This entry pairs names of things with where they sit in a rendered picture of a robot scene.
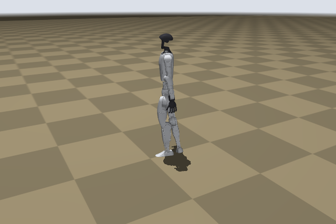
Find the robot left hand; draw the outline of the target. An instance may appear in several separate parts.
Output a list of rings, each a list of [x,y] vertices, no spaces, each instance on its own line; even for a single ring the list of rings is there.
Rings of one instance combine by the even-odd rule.
[[[175,100],[175,96],[174,96],[174,99],[173,100],[171,100],[170,99],[170,95],[169,95],[169,105],[168,105],[168,107],[167,107],[167,109],[166,110],[168,110],[168,108],[170,107],[170,111],[169,111],[169,113],[174,113],[175,111],[177,111],[177,108],[176,108],[176,103],[174,102],[174,100]],[[172,109],[172,112],[171,112],[171,109]]]

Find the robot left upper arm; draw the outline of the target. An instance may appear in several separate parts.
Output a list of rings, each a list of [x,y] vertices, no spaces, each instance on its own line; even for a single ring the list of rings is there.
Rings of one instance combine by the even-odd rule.
[[[165,71],[166,75],[164,76],[163,80],[166,81],[167,76],[171,76],[172,78],[172,57],[170,55],[164,55],[164,64],[165,64]]]

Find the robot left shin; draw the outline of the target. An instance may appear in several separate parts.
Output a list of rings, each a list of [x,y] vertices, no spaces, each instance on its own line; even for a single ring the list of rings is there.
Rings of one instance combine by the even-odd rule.
[[[169,152],[169,145],[171,141],[171,126],[169,124],[165,125],[164,129],[161,127],[162,140],[165,147],[165,152]]]

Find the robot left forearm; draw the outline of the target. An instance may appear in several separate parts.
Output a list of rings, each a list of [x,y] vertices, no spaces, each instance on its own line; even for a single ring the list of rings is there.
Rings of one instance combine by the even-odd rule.
[[[173,100],[174,99],[174,90],[173,90],[173,80],[171,78],[171,76],[167,76],[166,77],[166,81],[167,81],[167,89],[168,89],[168,94],[170,95],[170,99]]]

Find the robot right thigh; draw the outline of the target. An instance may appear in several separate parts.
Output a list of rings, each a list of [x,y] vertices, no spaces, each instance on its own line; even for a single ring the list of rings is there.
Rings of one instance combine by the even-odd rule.
[[[168,105],[166,106],[166,107],[168,107]],[[167,112],[168,112],[168,115],[169,115],[169,123],[172,125],[172,126],[174,126],[174,125],[176,125],[176,122],[175,122],[175,113],[169,113],[169,111],[170,111],[170,107],[168,108],[168,110],[167,110]],[[171,109],[171,112],[172,112],[172,109]]]

